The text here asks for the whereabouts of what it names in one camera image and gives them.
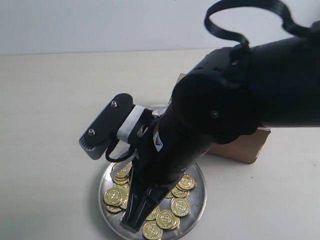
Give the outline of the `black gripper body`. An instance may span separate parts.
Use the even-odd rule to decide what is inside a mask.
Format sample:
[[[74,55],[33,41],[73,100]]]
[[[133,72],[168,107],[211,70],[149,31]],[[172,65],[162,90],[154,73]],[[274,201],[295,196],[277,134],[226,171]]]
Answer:
[[[147,108],[134,108],[126,119],[126,141],[137,151],[132,190],[170,190],[197,158],[209,150],[201,117],[190,108],[168,108],[154,117]]]

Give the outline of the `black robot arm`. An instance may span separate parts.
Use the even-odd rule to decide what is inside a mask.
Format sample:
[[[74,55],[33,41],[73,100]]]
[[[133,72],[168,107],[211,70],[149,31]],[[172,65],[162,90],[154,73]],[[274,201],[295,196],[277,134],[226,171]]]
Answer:
[[[319,125],[319,22],[284,40],[212,51],[175,85],[164,114],[141,137],[128,139],[138,156],[121,226],[138,232],[212,144],[260,127]]]

